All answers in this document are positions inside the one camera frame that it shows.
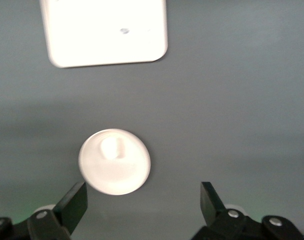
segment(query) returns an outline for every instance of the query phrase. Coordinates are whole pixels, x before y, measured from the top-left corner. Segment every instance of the white cup lid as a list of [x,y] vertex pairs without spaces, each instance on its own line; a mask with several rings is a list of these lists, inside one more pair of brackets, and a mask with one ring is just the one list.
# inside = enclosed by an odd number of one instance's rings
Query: white cup lid
[[132,133],[106,129],[90,136],[79,154],[86,182],[110,195],[124,195],[146,181],[151,161],[145,145]]

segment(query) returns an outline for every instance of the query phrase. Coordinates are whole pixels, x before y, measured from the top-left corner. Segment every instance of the gray surface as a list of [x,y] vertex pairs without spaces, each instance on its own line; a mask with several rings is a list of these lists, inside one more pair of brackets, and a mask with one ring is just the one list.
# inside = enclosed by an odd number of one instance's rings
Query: gray surface
[[146,144],[150,177],[124,196],[89,187],[73,239],[188,240],[201,181],[304,233],[304,1],[167,3],[160,61],[58,69],[39,3],[0,0],[0,216],[56,203],[82,179],[84,140],[120,128]]

